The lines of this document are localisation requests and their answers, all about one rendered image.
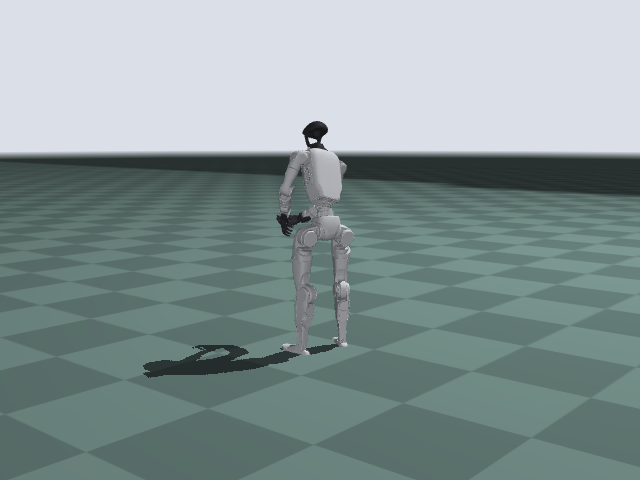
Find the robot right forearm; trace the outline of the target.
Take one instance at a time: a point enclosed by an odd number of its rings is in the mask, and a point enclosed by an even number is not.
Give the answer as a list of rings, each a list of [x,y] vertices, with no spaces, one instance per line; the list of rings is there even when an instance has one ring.
[[[330,205],[330,206],[331,206],[331,205]],[[313,219],[313,217],[315,217],[315,216],[317,215],[317,210],[318,210],[318,209],[315,209],[315,207],[318,207],[318,206],[317,206],[317,205],[312,205],[312,206],[310,206],[306,211],[304,211],[304,212],[302,213],[302,217],[310,216],[310,217],[311,217],[311,220],[312,220],[312,219]],[[310,221],[311,221],[311,220],[310,220]],[[310,221],[307,221],[307,222],[310,222]]]

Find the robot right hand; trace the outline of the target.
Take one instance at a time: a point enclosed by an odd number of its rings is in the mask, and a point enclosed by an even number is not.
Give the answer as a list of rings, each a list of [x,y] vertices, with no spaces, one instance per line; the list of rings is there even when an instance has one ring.
[[[303,213],[303,212],[302,212],[302,213]],[[310,220],[311,220],[311,217],[310,217],[310,216],[302,217],[302,213],[299,213],[299,215],[290,215],[289,217],[291,217],[291,218],[292,218],[292,220],[288,219],[288,221],[287,221],[287,222],[288,222],[288,224],[289,224],[289,225],[291,225],[291,226],[293,226],[293,225],[298,224],[299,222],[304,223],[304,222],[307,222],[307,221],[310,221]],[[277,218],[278,223],[280,223],[280,225],[281,225],[281,219],[280,219],[280,217],[277,215],[277,217],[276,217],[276,218]],[[287,226],[287,227],[288,227],[288,226]]]

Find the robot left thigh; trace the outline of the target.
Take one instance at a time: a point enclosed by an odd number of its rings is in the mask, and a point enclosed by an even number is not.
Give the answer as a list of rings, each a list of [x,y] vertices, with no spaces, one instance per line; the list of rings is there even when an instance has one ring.
[[[309,283],[312,264],[311,247],[317,243],[319,228],[316,225],[309,225],[296,231],[293,242],[292,270],[296,291],[306,288],[309,291],[309,303],[313,303],[318,291]]]

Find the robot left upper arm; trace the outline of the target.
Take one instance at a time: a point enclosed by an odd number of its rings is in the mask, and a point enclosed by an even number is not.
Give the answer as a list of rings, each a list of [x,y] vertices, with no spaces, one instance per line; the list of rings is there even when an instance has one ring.
[[[280,188],[280,194],[287,197],[291,197],[293,195],[295,189],[295,187],[293,186],[293,182],[295,181],[300,171],[301,165],[307,162],[309,154],[309,151],[294,151],[290,155],[284,181]]]

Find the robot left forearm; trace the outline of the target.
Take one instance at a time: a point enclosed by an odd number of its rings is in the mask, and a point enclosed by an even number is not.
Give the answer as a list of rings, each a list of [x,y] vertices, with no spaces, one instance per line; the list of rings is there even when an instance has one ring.
[[[281,188],[281,186],[280,186],[280,188]],[[281,214],[283,213],[283,214],[286,214],[287,218],[288,218],[289,215],[290,215],[290,212],[291,212],[291,210],[290,210],[290,208],[291,208],[291,202],[290,202],[291,201],[291,197],[287,197],[287,196],[284,196],[284,195],[280,194],[280,189],[279,189],[278,198],[279,198],[279,207],[280,207],[279,215],[281,216]]]

